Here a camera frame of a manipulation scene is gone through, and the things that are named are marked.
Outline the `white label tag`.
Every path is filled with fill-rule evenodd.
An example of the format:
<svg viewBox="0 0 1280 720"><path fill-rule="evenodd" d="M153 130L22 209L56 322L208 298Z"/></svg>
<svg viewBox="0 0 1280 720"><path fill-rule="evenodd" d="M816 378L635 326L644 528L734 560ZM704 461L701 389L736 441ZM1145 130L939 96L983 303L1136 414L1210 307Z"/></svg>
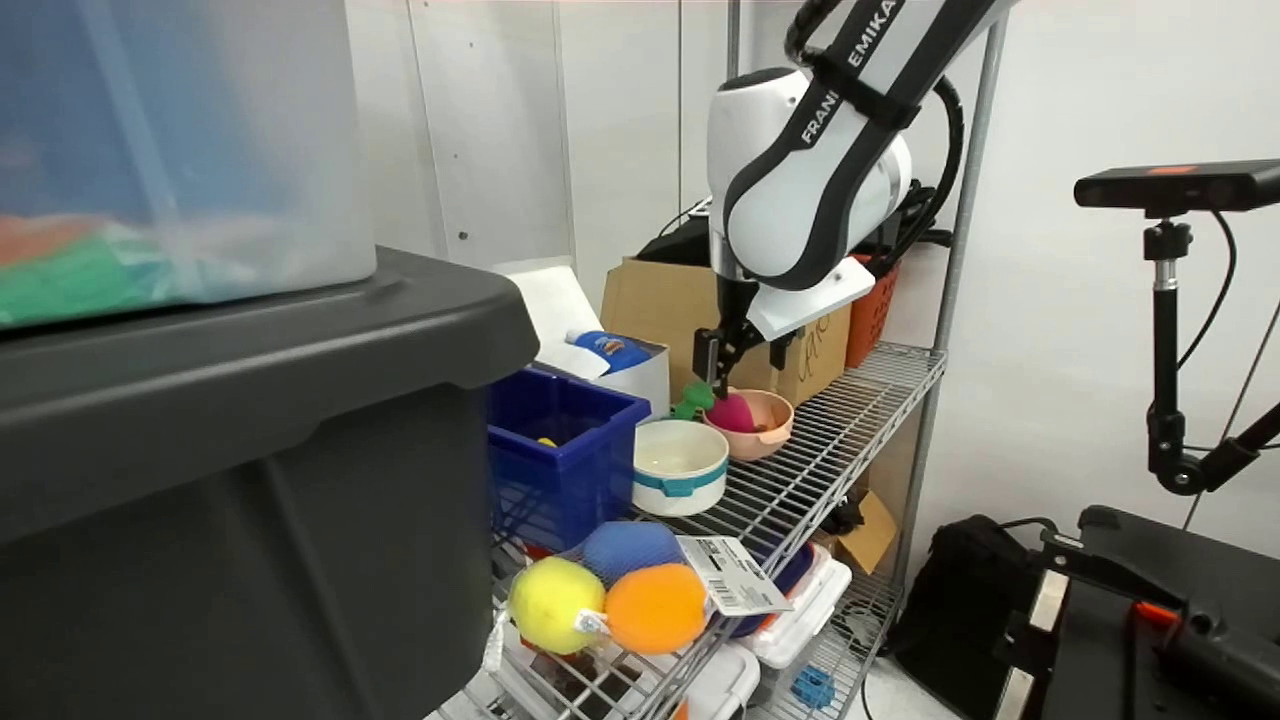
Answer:
<svg viewBox="0 0 1280 720"><path fill-rule="evenodd" d="M748 618L794 610L741 541L724 536L677 536L676 541L721 615Z"/></svg>

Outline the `blue plastic basket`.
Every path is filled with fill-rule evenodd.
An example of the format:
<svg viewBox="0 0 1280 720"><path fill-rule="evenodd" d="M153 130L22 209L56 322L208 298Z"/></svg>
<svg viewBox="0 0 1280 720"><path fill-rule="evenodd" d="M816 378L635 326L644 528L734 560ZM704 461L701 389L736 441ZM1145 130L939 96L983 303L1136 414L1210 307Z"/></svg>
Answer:
<svg viewBox="0 0 1280 720"><path fill-rule="evenodd" d="M645 398L525 368L488 391L492 533L552 553L628 515Z"/></svg>

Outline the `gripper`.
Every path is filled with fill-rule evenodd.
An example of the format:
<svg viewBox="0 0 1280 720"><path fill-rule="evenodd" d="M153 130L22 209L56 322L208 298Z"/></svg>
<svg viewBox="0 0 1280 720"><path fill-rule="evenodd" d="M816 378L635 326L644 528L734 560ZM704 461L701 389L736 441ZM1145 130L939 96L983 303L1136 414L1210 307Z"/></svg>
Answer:
<svg viewBox="0 0 1280 720"><path fill-rule="evenodd" d="M764 342L748 318L759 291L754 279L716 273L717 329L699 328L692 337L692 372L717 398L723 398L730 377L745 354Z"/></svg>

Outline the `black bag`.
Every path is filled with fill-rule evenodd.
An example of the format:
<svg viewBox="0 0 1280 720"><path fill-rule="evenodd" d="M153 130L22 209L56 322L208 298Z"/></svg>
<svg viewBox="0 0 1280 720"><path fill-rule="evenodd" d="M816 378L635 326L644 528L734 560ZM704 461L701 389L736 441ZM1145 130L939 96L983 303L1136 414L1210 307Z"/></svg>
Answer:
<svg viewBox="0 0 1280 720"><path fill-rule="evenodd" d="M1023 520L973 515L940 527L886 652L957 714L987 720L1007 675L995 647L1034 601L1041 570L1011 534Z"/></svg>

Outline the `small blue toy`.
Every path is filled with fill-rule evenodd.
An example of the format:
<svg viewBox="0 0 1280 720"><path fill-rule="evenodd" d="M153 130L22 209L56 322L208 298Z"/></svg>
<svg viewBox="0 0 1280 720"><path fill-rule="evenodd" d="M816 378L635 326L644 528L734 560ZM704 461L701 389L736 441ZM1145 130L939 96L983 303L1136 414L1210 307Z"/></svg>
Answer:
<svg viewBox="0 0 1280 720"><path fill-rule="evenodd" d="M824 669L805 664L795 674L790 693L806 711L820 711L835 702L835 679Z"/></svg>

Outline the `white cardboard box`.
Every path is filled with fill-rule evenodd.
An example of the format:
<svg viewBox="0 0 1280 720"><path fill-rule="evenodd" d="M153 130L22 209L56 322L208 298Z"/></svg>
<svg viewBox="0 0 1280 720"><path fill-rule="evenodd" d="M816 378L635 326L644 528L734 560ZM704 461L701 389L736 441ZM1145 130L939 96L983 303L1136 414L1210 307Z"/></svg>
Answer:
<svg viewBox="0 0 1280 720"><path fill-rule="evenodd" d="M646 363L604 377L586 377L588 361L593 357L568 345L564 340L566 333L605 329L568 264L563 263L561 258L540 259L504 263L495 266L494 272L513 281L518 287L538 336L536 364L595 386L644 398L650 405L650 419L667 416L669 413L669 352L664 345L636 340L653 351L653 356Z"/></svg>

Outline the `orange basket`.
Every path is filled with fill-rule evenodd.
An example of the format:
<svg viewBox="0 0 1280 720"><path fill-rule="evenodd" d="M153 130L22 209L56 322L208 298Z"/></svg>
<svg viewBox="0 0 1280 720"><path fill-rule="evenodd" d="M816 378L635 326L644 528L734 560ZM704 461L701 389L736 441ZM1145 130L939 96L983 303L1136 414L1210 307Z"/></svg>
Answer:
<svg viewBox="0 0 1280 720"><path fill-rule="evenodd" d="M845 366L859 368L881 341L888 319L899 266L893 265L878 275L869 293L850 306Z"/></svg>

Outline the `peach bowl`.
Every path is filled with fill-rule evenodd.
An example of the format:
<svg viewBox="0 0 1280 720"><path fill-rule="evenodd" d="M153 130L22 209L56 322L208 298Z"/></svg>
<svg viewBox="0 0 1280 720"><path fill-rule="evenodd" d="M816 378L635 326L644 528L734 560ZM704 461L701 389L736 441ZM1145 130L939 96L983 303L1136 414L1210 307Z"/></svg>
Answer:
<svg viewBox="0 0 1280 720"><path fill-rule="evenodd" d="M704 418L705 423L727 439L731 459L751 462L768 457L791 438L794 407L787 400L762 389L731 388L730 392L739 393L749 401L756 423L756 433L740 434L722 430Z"/></svg>

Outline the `grey storage tote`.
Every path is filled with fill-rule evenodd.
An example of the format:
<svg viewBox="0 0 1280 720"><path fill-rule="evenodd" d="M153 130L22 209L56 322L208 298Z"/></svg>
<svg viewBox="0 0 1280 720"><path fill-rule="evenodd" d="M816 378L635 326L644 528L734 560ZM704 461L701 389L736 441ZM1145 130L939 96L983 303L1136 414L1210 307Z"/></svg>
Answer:
<svg viewBox="0 0 1280 720"><path fill-rule="evenodd" d="M0 720L424 720L492 632L508 278L0 331Z"/></svg>

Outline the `pink toy fruit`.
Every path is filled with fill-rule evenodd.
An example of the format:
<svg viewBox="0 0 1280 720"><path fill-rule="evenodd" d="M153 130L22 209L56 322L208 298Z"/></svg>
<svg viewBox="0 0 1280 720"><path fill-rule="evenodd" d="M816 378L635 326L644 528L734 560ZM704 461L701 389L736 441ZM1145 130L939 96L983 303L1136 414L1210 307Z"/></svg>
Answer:
<svg viewBox="0 0 1280 720"><path fill-rule="evenodd" d="M727 432L756 433L756 423L749 401L739 393L717 397L713 406L705 411L709 424Z"/></svg>

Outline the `white bowl with teal band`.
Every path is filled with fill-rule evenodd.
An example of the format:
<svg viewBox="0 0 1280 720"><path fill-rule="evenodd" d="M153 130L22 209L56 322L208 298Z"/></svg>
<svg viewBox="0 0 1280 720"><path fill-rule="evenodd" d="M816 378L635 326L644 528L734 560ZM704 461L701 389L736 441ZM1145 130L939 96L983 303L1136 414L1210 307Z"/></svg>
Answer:
<svg viewBox="0 0 1280 720"><path fill-rule="evenodd" d="M632 505L660 518L687 518L726 493L728 441L699 421L664 419L635 432Z"/></svg>

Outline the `white plastic container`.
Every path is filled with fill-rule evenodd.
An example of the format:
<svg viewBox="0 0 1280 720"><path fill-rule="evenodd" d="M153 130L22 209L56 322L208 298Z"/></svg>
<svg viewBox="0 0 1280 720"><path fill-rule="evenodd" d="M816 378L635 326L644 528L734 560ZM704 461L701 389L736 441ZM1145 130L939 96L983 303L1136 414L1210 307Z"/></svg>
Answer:
<svg viewBox="0 0 1280 720"><path fill-rule="evenodd" d="M753 633L736 639L772 670L785 670L800 660L852 582L852 570L819 544L806 543L794 560L804 559L809 561L806 570L787 592L792 609L769 615Z"/></svg>

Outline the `green toy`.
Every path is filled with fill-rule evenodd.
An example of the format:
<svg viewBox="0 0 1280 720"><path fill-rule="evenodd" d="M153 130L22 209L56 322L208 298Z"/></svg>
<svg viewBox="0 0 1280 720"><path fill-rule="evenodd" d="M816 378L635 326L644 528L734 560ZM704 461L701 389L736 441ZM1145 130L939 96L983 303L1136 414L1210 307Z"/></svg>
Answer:
<svg viewBox="0 0 1280 720"><path fill-rule="evenodd" d="M694 380L682 388L678 400L671 407L669 416L684 421L701 421L716 402L713 387L704 380Z"/></svg>

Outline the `black device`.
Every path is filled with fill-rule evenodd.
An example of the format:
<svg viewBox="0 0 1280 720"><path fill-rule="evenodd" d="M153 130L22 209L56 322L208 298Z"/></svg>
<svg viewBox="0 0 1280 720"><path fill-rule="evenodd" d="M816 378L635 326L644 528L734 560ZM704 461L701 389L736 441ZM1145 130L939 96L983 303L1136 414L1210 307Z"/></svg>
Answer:
<svg viewBox="0 0 1280 720"><path fill-rule="evenodd" d="M678 266L710 266L712 197L699 200L668 222L634 259Z"/></svg>

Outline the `small cardboard piece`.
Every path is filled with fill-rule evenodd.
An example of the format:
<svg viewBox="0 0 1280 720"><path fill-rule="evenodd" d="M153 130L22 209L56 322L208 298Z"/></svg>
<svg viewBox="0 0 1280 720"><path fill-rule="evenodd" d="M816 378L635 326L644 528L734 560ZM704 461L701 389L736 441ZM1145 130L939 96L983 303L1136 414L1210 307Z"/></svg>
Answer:
<svg viewBox="0 0 1280 720"><path fill-rule="evenodd" d="M887 568L897 544L899 524L886 502L873 489L865 489L856 498L847 498L840 510L842 519L861 521L835 537L833 556L868 577Z"/></svg>

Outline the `clear plastic bin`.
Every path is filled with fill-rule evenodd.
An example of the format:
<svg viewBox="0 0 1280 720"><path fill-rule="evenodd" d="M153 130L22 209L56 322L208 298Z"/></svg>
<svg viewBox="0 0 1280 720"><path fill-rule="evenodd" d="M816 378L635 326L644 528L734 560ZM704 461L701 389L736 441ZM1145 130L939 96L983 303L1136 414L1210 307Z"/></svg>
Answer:
<svg viewBox="0 0 1280 720"><path fill-rule="evenodd" d="M344 0L0 0L0 328L376 266Z"/></svg>

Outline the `brown cardboard box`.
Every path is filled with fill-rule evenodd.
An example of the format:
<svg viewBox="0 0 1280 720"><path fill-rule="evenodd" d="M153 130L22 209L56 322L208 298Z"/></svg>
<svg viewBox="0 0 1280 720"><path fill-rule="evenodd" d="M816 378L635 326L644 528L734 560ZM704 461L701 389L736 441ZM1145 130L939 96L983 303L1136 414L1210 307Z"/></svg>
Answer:
<svg viewBox="0 0 1280 720"><path fill-rule="evenodd" d="M716 328L719 310L716 273L704 266L645 263L627 258L609 270L602 323L607 331L664 345L669 350L669 393L677 398L696 379L692 340ZM826 389L845 373L850 309L841 307L803 328L790 342L783 368L771 364L771 346L749 350L730 374L736 389L773 392L794 406Z"/></svg>

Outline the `blue packet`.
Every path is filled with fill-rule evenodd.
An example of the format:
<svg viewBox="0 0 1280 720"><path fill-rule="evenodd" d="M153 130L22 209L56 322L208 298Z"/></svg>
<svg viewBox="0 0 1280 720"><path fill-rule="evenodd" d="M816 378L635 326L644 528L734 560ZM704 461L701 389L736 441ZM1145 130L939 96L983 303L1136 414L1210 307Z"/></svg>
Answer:
<svg viewBox="0 0 1280 720"><path fill-rule="evenodd" d="M640 366L653 356L653 351L640 341L607 331L571 331L564 340L591 356L586 370L586 377L591 378Z"/></svg>

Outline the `orange foam ball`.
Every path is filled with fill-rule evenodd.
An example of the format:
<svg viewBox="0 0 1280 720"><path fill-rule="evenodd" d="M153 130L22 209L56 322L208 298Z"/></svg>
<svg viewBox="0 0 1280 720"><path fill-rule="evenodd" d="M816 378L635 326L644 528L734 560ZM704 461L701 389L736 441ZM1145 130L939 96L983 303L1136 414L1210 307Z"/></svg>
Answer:
<svg viewBox="0 0 1280 720"><path fill-rule="evenodd" d="M705 603L705 588L690 566L668 562L643 568L623 575L605 592L605 624L622 650L673 653L703 633Z"/></svg>

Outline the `blue foam ball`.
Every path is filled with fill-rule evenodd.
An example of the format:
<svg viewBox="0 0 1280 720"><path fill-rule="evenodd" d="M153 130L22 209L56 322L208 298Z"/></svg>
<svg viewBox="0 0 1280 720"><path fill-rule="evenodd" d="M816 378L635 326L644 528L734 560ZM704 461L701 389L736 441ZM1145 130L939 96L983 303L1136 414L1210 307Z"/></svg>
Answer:
<svg viewBox="0 0 1280 720"><path fill-rule="evenodd" d="M580 562L605 587L622 577L667 564L685 564L675 533L654 521L608 521L579 547Z"/></svg>

